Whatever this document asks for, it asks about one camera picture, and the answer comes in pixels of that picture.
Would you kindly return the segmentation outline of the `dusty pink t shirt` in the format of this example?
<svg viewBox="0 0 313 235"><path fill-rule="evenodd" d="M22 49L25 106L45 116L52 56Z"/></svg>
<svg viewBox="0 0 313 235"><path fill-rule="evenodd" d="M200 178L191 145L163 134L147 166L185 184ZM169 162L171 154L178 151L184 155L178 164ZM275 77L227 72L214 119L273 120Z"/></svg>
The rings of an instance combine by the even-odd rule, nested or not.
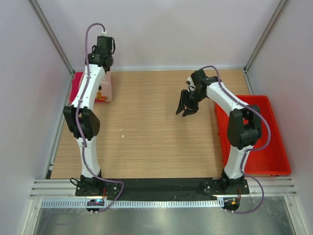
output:
<svg viewBox="0 0 313 235"><path fill-rule="evenodd" d="M112 101L112 72L108 71L102 78L98 91L96 93L95 102L111 102Z"/></svg>

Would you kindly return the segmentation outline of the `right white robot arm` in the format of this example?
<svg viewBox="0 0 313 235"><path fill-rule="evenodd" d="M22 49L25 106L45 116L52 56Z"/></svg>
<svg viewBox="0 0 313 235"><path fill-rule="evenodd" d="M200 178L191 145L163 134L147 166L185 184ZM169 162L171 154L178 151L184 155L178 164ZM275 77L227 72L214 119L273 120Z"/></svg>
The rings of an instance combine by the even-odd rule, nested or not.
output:
<svg viewBox="0 0 313 235"><path fill-rule="evenodd" d="M220 187L224 193L234 193L244 181L249 152L262 137L260 108L240 100L224 86L218 75L208 77L204 69L194 71L186 83L188 88L180 93L177 114L182 113L184 117L195 114L199 103L208 98L228 116L227 139L231 148Z"/></svg>

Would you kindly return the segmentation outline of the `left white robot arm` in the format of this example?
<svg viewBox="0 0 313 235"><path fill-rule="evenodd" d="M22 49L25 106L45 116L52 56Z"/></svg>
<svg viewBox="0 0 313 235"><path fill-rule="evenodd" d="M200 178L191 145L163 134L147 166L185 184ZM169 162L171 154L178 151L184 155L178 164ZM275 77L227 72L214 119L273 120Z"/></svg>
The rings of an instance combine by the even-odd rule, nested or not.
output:
<svg viewBox="0 0 313 235"><path fill-rule="evenodd" d="M71 105L63 109L67 126L76 138L82 159L80 179L74 184L76 196L98 196L104 189L96 151L100 120L93 108L101 80L113 65L114 52L113 37L97 37L91 53L85 58L86 66L79 91Z"/></svg>

